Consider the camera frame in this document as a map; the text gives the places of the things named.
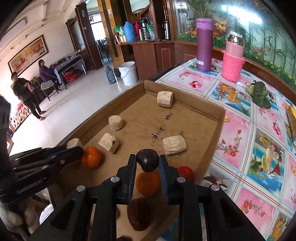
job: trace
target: seated woman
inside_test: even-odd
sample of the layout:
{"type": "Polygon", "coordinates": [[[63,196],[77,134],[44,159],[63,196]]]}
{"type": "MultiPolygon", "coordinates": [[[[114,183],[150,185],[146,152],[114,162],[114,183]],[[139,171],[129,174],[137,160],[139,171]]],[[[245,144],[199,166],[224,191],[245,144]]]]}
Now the seated woman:
{"type": "Polygon", "coordinates": [[[59,91],[60,89],[58,86],[58,79],[54,74],[54,70],[52,68],[47,68],[44,64],[45,62],[43,59],[38,61],[40,77],[42,78],[44,83],[49,80],[52,80],[55,83],[55,88],[59,91]]]}

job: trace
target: black hair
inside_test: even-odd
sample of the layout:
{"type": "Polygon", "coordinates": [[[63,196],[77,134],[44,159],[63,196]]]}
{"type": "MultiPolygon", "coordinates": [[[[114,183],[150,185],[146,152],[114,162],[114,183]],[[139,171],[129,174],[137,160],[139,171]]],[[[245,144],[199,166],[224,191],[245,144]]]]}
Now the black hair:
{"type": "Polygon", "coordinates": [[[39,65],[39,67],[41,67],[41,62],[42,62],[42,61],[44,62],[43,59],[41,59],[41,60],[38,61],[38,65],[39,65]]]}
{"type": "Polygon", "coordinates": [[[17,72],[13,72],[11,75],[11,79],[13,78],[13,76],[17,75],[17,72]]]}

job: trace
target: blue thermos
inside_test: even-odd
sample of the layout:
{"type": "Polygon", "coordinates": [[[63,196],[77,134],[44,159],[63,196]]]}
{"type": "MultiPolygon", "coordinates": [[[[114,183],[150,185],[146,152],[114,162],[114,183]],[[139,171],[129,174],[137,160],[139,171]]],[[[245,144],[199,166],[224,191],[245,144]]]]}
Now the blue thermos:
{"type": "Polygon", "coordinates": [[[126,36],[126,41],[128,43],[135,42],[137,40],[135,30],[133,29],[133,25],[130,22],[126,21],[123,29],[126,36]]]}
{"type": "Polygon", "coordinates": [[[107,79],[109,81],[109,85],[115,84],[116,83],[116,77],[114,75],[113,69],[110,68],[109,66],[106,66],[105,72],[106,72],[106,75],[107,75],[107,79]]]}

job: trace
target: standing person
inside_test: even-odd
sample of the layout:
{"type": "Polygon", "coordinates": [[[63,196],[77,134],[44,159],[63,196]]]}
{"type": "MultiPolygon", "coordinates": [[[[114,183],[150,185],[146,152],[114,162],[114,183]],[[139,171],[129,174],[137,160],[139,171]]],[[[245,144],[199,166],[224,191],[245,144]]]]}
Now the standing person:
{"type": "Polygon", "coordinates": [[[40,115],[44,114],[45,111],[41,111],[39,107],[38,100],[35,95],[31,93],[28,86],[30,86],[30,82],[24,78],[19,78],[17,76],[17,72],[13,72],[11,75],[11,79],[14,82],[13,85],[13,93],[16,97],[19,98],[20,101],[24,103],[32,112],[34,116],[36,116],[39,120],[44,120],[45,117],[40,115]]]}
{"type": "Polygon", "coordinates": [[[43,59],[38,61],[40,77],[42,78],[44,83],[49,80],[52,80],[55,83],[55,88],[59,91],[60,89],[58,86],[58,79],[54,74],[54,70],[52,68],[47,68],[44,64],[45,62],[43,59]]]}

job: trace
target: dining table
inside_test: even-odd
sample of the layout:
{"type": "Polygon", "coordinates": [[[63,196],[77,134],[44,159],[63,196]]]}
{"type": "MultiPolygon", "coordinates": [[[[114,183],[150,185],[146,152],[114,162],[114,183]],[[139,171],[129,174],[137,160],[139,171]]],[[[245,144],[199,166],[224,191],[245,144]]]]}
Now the dining table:
{"type": "Polygon", "coordinates": [[[70,57],[54,69],[54,73],[57,76],[59,83],[62,84],[65,89],[67,89],[67,87],[61,75],[71,67],[81,69],[84,71],[85,75],[87,75],[83,58],[80,55],[70,57]]]}

